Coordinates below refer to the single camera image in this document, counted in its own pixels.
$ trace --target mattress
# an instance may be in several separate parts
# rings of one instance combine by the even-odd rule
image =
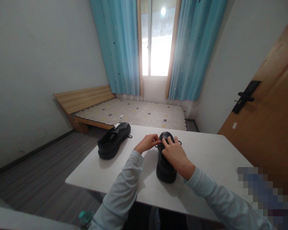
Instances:
[[[122,120],[119,120],[120,115],[124,115]],[[181,106],[155,102],[113,98],[79,111],[75,116],[108,125],[128,122],[131,125],[187,130]]]

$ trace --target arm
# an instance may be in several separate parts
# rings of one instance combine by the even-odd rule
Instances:
[[[142,153],[160,144],[157,134],[146,135],[131,152],[125,166],[93,216],[90,229],[122,229],[137,197],[137,183],[144,158]]]
[[[162,140],[163,155],[177,172],[185,178],[186,185],[200,197],[228,229],[272,229],[271,223],[243,198],[218,185],[212,177],[195,167],[187,158],[175,137],[175,143]]]

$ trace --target door lock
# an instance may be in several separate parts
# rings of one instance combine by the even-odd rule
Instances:
[[[251,97],[251,95],[255,91],[255,89],[257,88],[259,83],[260,83],[260,81],[254,81],[253,80],[249,83],[249,85],[247,86],[247,88],[245,89],[244,92],[238,93],[238,95],[240,96],[240,99],[234,100],[235,102],[237,102],[237,104],[235,105],[235,107],[232,110],[235,114],[238,114],[240,112],[240,110],[242,109],[242,107],[244,106],[244,104],[247,101],[253,102],[255,100],[253,97]]]

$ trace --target wooden bed frame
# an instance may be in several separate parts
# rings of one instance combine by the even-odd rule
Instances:
[[[87,125],[97,126],[104,129],[111,129],[113,126],[72,116],[71,114],[80,110],[92,107],[115,97],[110,86],[100,86],[95,88],[75,90],[65,93],[54,94],[62,106],[74,129],[81,133],[87,133]]]

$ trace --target wooden door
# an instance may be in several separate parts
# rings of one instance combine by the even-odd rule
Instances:
[[[239,114],[231,112],[218,134],[288,195],[288,25],[253,80],[261,81],[252,94],[255,100]]]

